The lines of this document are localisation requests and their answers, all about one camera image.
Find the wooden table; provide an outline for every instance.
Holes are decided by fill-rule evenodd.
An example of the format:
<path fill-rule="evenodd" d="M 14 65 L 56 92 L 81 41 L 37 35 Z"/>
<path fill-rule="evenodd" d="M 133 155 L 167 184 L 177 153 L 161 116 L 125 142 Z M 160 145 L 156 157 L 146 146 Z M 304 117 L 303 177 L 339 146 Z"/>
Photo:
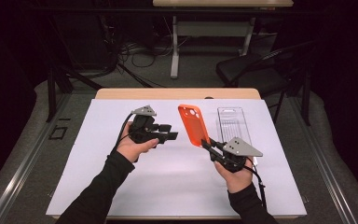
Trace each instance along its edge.
<path fill-rule="evenodd" d="M 261 99 L 256 89 L 229 88 L 151 88 L 100 89 L 95 99 Z"/>
<path fill-rule="evenodd" d="M 155 7 L 291 7 L 292 0 L 153 0 Z M 245 40 L 240 55 L 248 51 L 255 18 L 248 21 L 172 21 L 172 67 L 171 78 L 178 78 L 179 35 L 195 36 L 244 36 Z"/>

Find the dark background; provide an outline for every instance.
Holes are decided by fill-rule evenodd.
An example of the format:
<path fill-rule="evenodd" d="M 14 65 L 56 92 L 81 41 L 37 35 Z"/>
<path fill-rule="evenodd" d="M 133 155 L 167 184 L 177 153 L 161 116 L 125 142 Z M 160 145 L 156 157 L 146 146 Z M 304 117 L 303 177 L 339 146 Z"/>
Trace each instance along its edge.
<path fill-rule="evenodd" d="M 151 1 L 48 0 L 31 4 L 148 7 Z M 293 10 L 304 8 L 328 11 L 331 16 L 283 18 L 274 48 L 316 37 L 326 41 L 313 58 L 311 89 L 324 99 L 337 151 L 358 180 L 358 1 L 295 1 Z M 124 22 L 121 24 L 127 23 L 117 26 L 126 27 L 121 31 L 127 36 L 146 46 L 153 44 L 149 31 L 152 23 L 158 29 L 158 21 L 145 17 L 116 19 Z M 131 26 L 143 27 L 138 30 L 143 33 L 128 30 Z M 42 34 L 42 42 L 48 43 L 48 48 L 41 45 L 41 36 L 37 34 Z M 65 15 L 48 21 L 45 16 L 24 14 L 16 1 L 0 1 L 0 169 L 31 115 L 36 97 L 34 87 L 47 79 L 51 63 L 59 62 L 77 70 L 104 69 L 112 60 L 111 50 L 103 42 L 110 37 L 97 16 Z"/>

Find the black cable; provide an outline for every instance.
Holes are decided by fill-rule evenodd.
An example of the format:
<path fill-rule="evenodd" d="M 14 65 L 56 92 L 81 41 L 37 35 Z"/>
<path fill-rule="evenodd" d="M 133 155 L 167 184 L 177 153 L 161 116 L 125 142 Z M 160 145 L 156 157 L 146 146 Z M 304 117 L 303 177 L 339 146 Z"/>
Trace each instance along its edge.
<path fill-rule="evenodd" d="M 171 42 L 167 42 L 167 45 L 165 46 L 165 48 L 159 48 L 159 49 L 162 49 L 161 52 L 155 52 L 157 56 L 167 56 L 172 49 L 173 49 L 173 46 L 172 46 L 172 39 L 171 39 Z"/>
<path fill-rule="evenodd" d="M 252 166 L 255 168 L 255 165 L 254 165 L 253 161 L 251 159 L 249 159 L 249 157 L 246 157 L 246 160 L 249 160 L 252 163 Z M 247 167 L 246 165 L 244 165 L 243 168 L 245 168 L 246 170 L 252 172 L 257 177 L 258 188 L 260 189 L 261 203 L 262 203 L 263 207 L 267 210 L 266 193 L 264 191 L 264 188 L 266 186 L 263 185 L 263 181 L 261 180 L 260 175 L 257 173 L 256 168 L 252 169 L 252 168 Z"/>
<path fill-rule="evenodd" d="M 104 76 L 111 74 L 113 71 L 115 71 L 115 69 L 116 69 L 115 67 L 107 67 L 100 73 L 93 74 L 93 75 L 83 75 L 83 77 L 86 77 L 89 79 L 94 79 L 97 77 L 104 77 Z"/>
<path fill-rule="evenodd" d="M 138 65 L 138 64 L 135 64 L 135 61 L 134 61 L 134 56 L 137 55 L 137 54 L 141 54 L 143 53 L 144 55 L 150 55 L 153 57 L 153 60 L 150 64 L 147 64 L 147 65 Z M 135 67 L 139 67 L 139 68 L 146 68 L 146 67 L 150 67 L 151 65 L 153 65 L 153 63 L 156 61 L 156 54 L 154 52 L 151 52 L 151 51 L 148 51 L 148 50 L 145 50 L 145 51 L 139 51 L 139 52 L 136 52 L 136 53 L 133 53 L 131 55 L 131 63 L 135 66 Z"/>
<path fill-rule="evenodd" d="M 127 133 L 126 135 L 124 135 L 122 138 L 120 138 L 120 141 L 119 142 L 121 142 L 121 140 L 123 140 L 125 137 L 127 137 L 127 136 L 129 136 L 131 133 Z"/>
<path fill-rule="evenodd" d="M 127 72 L 131 77 L 133 77 L 136 81 L 138 81 L 139 83 L 141 83 L 144 87 L 147 87 L 147 88 L 153 88 L 153 86 L 151 86 L 149 83 L 147 82 L 150 82 L 156 86 L 159 86 L 159 87 L 162 87 L 162 88 L 165 88 L 165 86 L 162 86 L 154 81 L 151 81 L 145 77 L 141 77 L 139 75 L 136 75 L 134 74 L 132 71 L 130 71 L 126 66 L 124 66 L 123 64 L 119 63 L 117 65 L 118 67 L 122 68 L 125 72 Z"/>
<path fill-rule="evenodd" d="M 120 130 L 120 133 L 118 134 L 117 141 L 116 141 L 115 146 L 113 147 L 113 150 L 116 150 L 118 144 L 120 143 L 120 141 L 121 141 L 124 137 L 127 136 L 127 135 L 126 135 L 126 136 L 124 136 L 124 137 L 121 137 L 121 135 L 122 135 L 123 132 L 124 132 L 124 128 L 126 127 L 127 122 L 129 121 L 129 119 L 131 118 L 131 116 L 132 116 L 132 114 L 129 114 L 129 115 L 127 116 L 127 118 L 124 120 L 123 124 L 121 125 L 121 130 Z"/>

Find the clear phone case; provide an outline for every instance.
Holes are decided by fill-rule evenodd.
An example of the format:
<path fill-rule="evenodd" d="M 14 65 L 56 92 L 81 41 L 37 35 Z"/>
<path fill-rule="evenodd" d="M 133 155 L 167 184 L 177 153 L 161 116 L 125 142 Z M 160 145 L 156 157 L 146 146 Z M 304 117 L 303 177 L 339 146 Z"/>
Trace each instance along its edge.
<path fill-rule="evenodd" d="M 218 107 L 216 126 L 219 142 L 224 143 L 233 137 L 239 137 L 249 145 L 252 145 L 246 119 L 241 107 Z M 257 159 L 254 158 L 254 165 L 257 164 Z"/>

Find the white paper sheet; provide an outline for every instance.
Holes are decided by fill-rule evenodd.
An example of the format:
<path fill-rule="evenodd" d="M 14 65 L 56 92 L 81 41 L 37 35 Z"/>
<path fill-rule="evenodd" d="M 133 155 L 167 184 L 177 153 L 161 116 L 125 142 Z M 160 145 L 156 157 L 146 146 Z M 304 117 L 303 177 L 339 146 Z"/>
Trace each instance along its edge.
<path fill-rule="evenodd" d="M 209 153 L 188 140 L 177 106 L 197 105 L 212 139 L 217 140 L 217 107 L 243 109 L 252 145 L 264 156 L 257 171 L 264 185 L 268 211 L 276 217 L 307 214 L 284 156 L 267 106 L 262 100 L 93 100 L 75 141 L 47 215 L 59 216 L 101 172 L 130 112 L 150 105 L 155 122 L 179 132 L 174 141 L 142 154 L 135 170 L 118 189 L 109 217 L 237 217 L 230 207 L 223 178 Z"/>

